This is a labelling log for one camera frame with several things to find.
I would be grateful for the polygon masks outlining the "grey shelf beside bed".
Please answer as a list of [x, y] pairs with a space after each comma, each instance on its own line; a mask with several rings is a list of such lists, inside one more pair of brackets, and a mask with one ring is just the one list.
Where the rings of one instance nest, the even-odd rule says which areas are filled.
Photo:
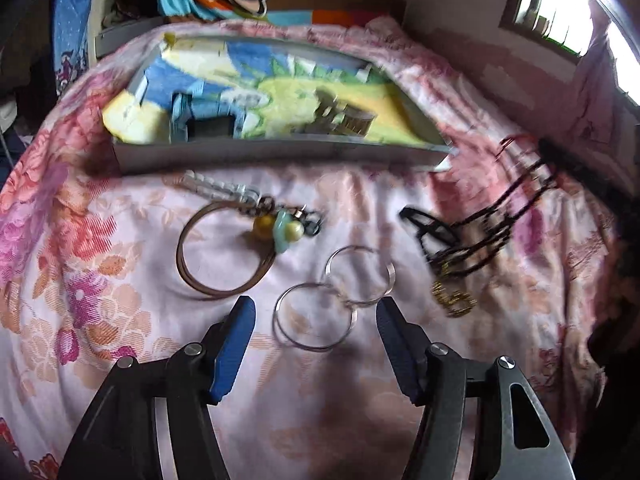
[[140, 18], [140, 20], [123, 22], [101, 30], [94, 38], [94, 53], [96, 58], [104, 58], [128, 41], [143, 35], [150, 30], [162, 26], [165, 20], [161, 16], [155, 18]]

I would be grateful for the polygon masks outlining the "blue polka dot curtain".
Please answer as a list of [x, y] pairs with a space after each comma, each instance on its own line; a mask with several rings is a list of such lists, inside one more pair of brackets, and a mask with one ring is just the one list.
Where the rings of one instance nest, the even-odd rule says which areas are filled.
[[88, 67], [88, 19], [91, 0], [53, 1], [53, 69], [62, 96]]

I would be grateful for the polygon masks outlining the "grey tray with dinosaur drawing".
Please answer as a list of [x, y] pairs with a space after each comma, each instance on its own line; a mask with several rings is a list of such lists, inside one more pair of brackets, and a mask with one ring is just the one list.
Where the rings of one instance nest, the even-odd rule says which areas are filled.
[[[175, 93], [245, 112], [242, 136], [171, 143]], [[382, 68], [292, 40], [166, 37], [102, 110], [122, 171], [223, 162], [352, 160], [448, 168], [454, 149], [434, 120]]]

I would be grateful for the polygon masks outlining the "black hair clip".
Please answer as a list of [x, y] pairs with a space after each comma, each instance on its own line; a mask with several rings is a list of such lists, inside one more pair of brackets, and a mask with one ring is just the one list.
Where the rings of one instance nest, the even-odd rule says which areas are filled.
[[416, 228], [416, 234], [414, 234], [414, 236], [419, 242], [428, 262], [434, 261], [436, 254], [427, 250], [425, 237], [428, 236], [433, 240], [437, 240], [440, 244], [443, 244], [446, 249], [458, 248], [461, 243], [459, 234], [452, 226], [423, 210], [405, 206], [399, 211], [398, 216], [402, 221], [409, 222]]

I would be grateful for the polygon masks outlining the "blue watch in tray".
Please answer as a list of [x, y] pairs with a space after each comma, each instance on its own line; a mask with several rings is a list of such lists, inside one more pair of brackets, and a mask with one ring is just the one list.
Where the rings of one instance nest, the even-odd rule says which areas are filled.
[[175, 93], [170, 114], [170, 142], [242, 136], [245, 112], [226, 101], [218, 101], [190, 93]]

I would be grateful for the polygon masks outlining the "window with dark frame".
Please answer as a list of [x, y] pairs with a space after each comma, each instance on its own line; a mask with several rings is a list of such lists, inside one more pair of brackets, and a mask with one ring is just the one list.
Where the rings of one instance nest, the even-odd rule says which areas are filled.
[[[590, 11], [591, 0], [506, 0], [499, 27], [533, 41], [574, 64], [587, 53], [596, 30]], [[608, 34], [614, 60], [617, 88], [633, 106], [639, 107], [639, 61], [637, 48], [629, 34], [616, 23], [604, 6], [610, 20]]]

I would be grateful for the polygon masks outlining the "pink floral bed quilt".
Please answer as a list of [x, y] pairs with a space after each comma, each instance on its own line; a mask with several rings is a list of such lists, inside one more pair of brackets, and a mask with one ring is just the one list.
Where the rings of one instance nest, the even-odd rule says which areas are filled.
[[[445, 60], [380, 18], [363, 27], [232, 22], [223, 35], [299, 40], [387, 68], [435, 116], [458, 149], [448, 170], [309, 162], [215, 171], [324, 212], [311, 242], [276, 262], [253, 290], [257, 326], [240, 376], [213, 423], [235, 479], [396, 479], [419, 412], [404, 398], [372, 312], [326, 354], [285, 348], [271, 311], [288, 286], [336, 257], [347, 285], [372, 292], [372, 258], [393, 258], [394, 298], [427, 335], [475, 359], [501, 353], [524, 368], [569, 453], [603, 374], [587, 339], [603, 313], [599, 288], [615, 255], [614, 217], [562, 178], [518, 222], [497, 260], [472, 277], [480, 303], [454, 320], [431, 295], [418, 244], [398, 220], [405, 205], [458, 220], [495, 200], [533, 158], [516, 133]], [[178, 277], [180, 229], [202, 200], [172, 174], [117, 177], [103, 107], [125, 88], [159, 34], [131, 41], [82, 76], [47, 117], [1, 192], [1, 434], [38, 479], [58, 474], [82, 414], [121, 356], [166, 358], [228, 310]]]

